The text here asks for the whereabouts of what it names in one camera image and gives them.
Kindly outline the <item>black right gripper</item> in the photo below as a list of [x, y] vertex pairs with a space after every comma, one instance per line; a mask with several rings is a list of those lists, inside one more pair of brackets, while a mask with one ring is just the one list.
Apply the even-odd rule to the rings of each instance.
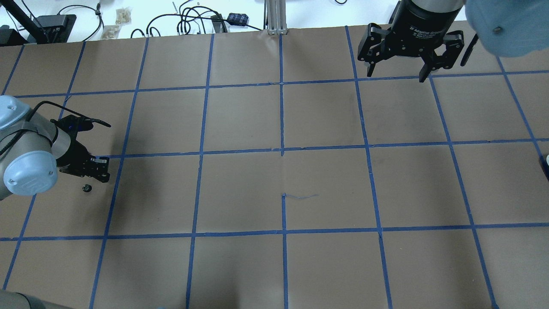
[[368, 65], [367, 77], [392, 57], [421, 58], [420, 83], [434, 70], [453, 68], [465, 46], [464, 33], [449, 29], [464, 5], [464, 0], [398, 1], [388, 25], [369, 23], [359, 42], [357, 60]]

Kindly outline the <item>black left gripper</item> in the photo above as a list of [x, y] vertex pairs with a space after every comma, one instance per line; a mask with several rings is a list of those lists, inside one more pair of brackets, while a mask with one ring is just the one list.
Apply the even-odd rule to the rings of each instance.
[[109, 162], [109, 157], [91, 155], [82, 143], [71, 137], [67, 151], [57, 159], [57, 166], [62, 173], [107, 183], [110, 180]]

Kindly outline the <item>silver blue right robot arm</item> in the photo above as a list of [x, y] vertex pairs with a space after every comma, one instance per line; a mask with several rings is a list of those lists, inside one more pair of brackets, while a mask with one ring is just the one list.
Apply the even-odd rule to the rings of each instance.
[[392, 57], [420, 58], [420, 82], [438, 69], [465, 66], [476, 45], [514, 58], [547, 49], [546, 0], [400, 0], [388, 29], [369, 23], [357, 60], [371, 77], [376, 64]]

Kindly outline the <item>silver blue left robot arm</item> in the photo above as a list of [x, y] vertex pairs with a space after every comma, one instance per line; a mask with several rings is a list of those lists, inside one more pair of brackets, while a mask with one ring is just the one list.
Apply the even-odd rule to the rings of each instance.
[[99, 182], [110, 180], [109, 158], [96, 157], [77, 141], [79, 132], [89, 131], [94, 124], [110, 124], [68, 111], [62, 119], [47, 119], [39, 114], [43, 100], [31, 108], [8, 95], [0, 98], [0, 198], [11, 195], [33, 196], [51, 190], [58, 173], [91, 177]]

